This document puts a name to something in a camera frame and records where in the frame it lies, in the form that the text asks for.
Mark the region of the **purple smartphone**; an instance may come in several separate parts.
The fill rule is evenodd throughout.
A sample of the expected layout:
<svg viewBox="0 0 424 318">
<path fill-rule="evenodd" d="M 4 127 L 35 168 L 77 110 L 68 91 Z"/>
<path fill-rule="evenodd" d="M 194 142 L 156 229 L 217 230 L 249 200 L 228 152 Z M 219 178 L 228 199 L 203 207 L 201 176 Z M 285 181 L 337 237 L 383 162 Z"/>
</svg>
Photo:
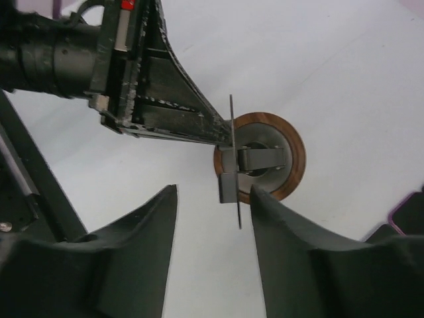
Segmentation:
<svg viewBox="0 0 424 318">
<path fill-rule="evenodd" d="M 423 188 L 410 193 L 388 215 L 388 223 L 401 235 L 423 235 Z"/>
</svg>

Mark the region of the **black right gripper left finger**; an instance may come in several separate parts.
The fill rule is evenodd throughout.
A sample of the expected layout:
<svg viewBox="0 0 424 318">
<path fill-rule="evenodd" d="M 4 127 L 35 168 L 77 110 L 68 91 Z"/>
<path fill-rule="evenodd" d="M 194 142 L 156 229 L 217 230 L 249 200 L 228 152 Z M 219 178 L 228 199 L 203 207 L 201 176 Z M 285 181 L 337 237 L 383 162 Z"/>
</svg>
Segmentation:
<svg viewBox="0 0 424 318">
<path fill-rule="evenodd" d="M 1 235 L 2 317 L 161 317 L 178 191 L 75 242 Z"/>
</svg>

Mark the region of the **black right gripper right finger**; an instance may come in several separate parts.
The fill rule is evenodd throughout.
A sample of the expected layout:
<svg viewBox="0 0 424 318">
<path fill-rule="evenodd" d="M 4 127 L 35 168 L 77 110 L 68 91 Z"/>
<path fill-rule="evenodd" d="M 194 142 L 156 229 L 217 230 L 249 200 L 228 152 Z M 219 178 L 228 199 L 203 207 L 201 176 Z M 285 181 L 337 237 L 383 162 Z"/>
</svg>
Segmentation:
<svg viewBox="0 0 424 318">
<path fill-rule="evenodd" d="M 343 237 L 254 186 L 250 210 L 268 317 L 422 317 L 423 237 Z"/>
</svg>

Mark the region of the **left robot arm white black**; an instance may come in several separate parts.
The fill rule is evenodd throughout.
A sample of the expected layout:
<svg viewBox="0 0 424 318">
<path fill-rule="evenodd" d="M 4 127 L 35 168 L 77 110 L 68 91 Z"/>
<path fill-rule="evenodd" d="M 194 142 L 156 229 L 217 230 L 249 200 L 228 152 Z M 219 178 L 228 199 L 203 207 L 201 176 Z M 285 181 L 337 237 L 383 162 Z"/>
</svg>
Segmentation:
<svg viewBox="0 0 424 318">
<path fill-rule="evenodd" d="M 58 20 L 3 1 L 1 88 L 86 99 L 119 134 L 231 143 L 176 58 L 160 1 L 85 1 Z"/>
</svg>

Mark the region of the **dark glossy smartphone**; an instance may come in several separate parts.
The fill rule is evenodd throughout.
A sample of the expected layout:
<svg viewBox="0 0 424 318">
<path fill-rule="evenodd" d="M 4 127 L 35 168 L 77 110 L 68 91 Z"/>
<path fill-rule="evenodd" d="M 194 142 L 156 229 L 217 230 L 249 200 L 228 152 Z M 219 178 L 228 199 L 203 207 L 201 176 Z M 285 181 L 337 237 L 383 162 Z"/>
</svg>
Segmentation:
<svg viewBox="0 0 424 318">
<path fill-rule="evenodd" d="M 364 240 L 368 244 L 377 244 L 385 240 L 392 239 L 393 237 L 402 237 L 402 233 L 397 227 L 389 223 L 381 224 L 376 227 Z"/>
</svg>

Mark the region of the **wooden base phone stand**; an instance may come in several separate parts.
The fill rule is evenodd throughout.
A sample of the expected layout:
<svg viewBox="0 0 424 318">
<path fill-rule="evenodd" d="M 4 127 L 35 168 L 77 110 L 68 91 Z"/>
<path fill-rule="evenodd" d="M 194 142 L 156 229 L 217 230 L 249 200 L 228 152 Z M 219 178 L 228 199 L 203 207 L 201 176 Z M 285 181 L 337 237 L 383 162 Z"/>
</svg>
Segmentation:
<svg viewBox="0 0 424 318">
<path fill-rule="evenodd" d="M 213 165 L 218 181 L 219 203 L 250 204 L 250 189 L 260 187 L 281 201 L 300 184 L 306 168 L 304 142 L 287 120 L 267 112 L 235 117 L 233 96 L 229 97 L 231 143 L 216 146 Z"/>
</svg>

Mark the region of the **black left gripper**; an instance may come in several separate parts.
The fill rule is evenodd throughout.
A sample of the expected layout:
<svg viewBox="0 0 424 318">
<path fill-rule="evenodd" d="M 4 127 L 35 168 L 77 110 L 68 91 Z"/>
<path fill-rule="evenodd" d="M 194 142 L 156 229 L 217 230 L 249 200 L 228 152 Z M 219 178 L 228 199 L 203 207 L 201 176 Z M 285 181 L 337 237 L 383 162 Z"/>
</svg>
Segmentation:
<svg viewBox="0 0 424 318">
<path fill-rule="evenodd" d="M 102 6 L 87 93 L 100 123 L 119 134 L 213 145 L 231 126 L 188 76 L 168 40 L 161 1 L 90 1 Z"/>
</svg>

